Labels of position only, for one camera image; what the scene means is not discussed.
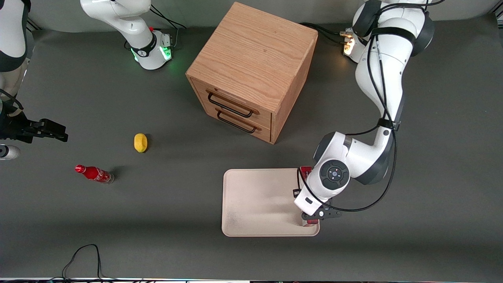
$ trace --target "wooden drawer cabinet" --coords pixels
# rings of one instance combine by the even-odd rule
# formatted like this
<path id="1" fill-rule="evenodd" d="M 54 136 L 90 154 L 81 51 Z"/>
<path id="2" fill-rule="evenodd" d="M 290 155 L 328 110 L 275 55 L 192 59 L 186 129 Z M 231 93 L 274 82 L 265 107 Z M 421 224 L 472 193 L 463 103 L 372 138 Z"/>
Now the wooden drawer cabinet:
<path id="1" fill-rule="evenodd" d="M 274 144 L 316 40 L 312 29 L 236 2 L 186 75 L 209 116 Z"/>

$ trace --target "coca-cola bottle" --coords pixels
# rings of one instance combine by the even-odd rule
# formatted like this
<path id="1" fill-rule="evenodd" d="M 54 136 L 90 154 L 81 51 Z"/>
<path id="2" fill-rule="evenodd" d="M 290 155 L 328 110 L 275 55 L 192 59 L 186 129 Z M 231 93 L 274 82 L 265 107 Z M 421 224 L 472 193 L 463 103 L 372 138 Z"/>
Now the coca-cola bottle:
<path id="1" fill-rule="evenodd" d="M 75 166 L 75 171 L 81 173 L 86 178 L 91 181 L 96 181 L 104 184 L 111 184 L 114 181 L 114 175 L 108 173 L 105 170 L 101 170 L 100 168 L 94 166 L 83 166 L 77 165 Z"/>

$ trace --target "white tray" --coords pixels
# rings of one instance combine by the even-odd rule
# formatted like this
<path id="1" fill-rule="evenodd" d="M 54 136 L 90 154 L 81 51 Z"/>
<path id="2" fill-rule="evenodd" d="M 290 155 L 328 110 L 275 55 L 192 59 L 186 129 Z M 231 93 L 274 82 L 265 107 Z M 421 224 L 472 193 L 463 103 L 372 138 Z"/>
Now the white tray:
<path id="1" fill-rule="evenodd" d="M 315 236 L 293 203 L 297 169 L 231 169 L 223 177 L 222 232 L 229 237 Z"/>

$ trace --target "green indicator light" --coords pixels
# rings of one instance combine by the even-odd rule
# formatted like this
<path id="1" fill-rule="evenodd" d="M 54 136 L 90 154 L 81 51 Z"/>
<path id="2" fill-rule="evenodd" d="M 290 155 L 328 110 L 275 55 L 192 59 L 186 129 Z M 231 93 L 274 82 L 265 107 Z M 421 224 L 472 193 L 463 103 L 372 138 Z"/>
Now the green indicator light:
<path id="1" fill-rule="evenodd" d="M 159 50 L 161 51 L 166 61 L 171 59 L 171 48 L 159 46 Z"/>
<path id="2" fill-rule="evenodd" d="M 131 53 L 133 53 L 134 60 L 135 60 L 136 62 L 138 62 L 138 58 L 136 58 L 136 54 L 134 53 L 133 48 L 131 48 Z"/>

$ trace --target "drawer handle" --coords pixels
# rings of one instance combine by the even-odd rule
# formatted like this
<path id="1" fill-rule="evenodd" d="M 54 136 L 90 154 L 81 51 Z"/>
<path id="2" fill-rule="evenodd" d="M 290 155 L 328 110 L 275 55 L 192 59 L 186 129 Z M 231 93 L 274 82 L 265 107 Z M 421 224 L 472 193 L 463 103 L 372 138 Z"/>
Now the drawer handle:
<path id="1" fill-rule="evenodd" d="M 208 100 L 209 100 L 211 103 L 213 103 L 213 104 L 215 104 L 215 105 L 217 105 L 217 106 L 220 106 L 220 107 L 222 107 L 223 109 L 228 110 L 228 111 L 230 111 L 230 112 L 232 112 L 232 113 L 234 113 L 234 114 L 236 114 L 236 115 L 239 115 L 239 116 L 241 116 L 241 117 L 243 117 L 243 118 L 250 118 L 250 117 L 251 117 L 251 115 L 253 114 L 253 110 L 250 110 L 250 113 L 248 113 L 248 114 L 244 114 L 244 113 L 241 113 L 241 112 L 239 112 L 239 111 L 236 111 L 236 110 L 234 110 L 234 109 L 232 109 L 232 108 L 229 108 L 228 106 L 225 106 L 225 105 L 223 105 L 222 103 L 219 103 L 219 102 L 216 102 L 216 101 L 212 100 L 212 99 L 211 99 L 211 97 L 212 97 L 212 96 L 213 96 L 213 93 L 209 92 L 209 94 L 208 94 Z"/>
<path id="2" fill-rule="evenodd" d="M 238 129 L 240 129 L 240 130 L 242 130 L 242 131 L 244 131 L 244 132 L 247 132 L 247 133 L 254 133 L 254 132 L 255 132 L 255 130 L 257 129 L 257 127 L 253 127 L 253 129 L 251 129 L 251 130 L 247 130 L 247 129 L 245 129 L 245 128 L 241 127 L 241 126 L 238 126 L 238 125 L 236 125 L 236 124 L 232 123 L 232 122 L 231 122 L 231 121 L 229 121 L 229 120 L 225 120 L 224 118 L 220 117 L 220 114 L 222 114 L 222 111 L 218 111 L 218 113 L 217 113 L 217 118 L 218 118 L 220 121 L 222 121 L 222 122 L 224 122 L 224 123 L 226 123 L 226 124 L 228 124 L 228 125 L 231 125 L 231 126 L 233 126 L 233 127 L 236 127 L 236 128 L 238 128 Z"/>

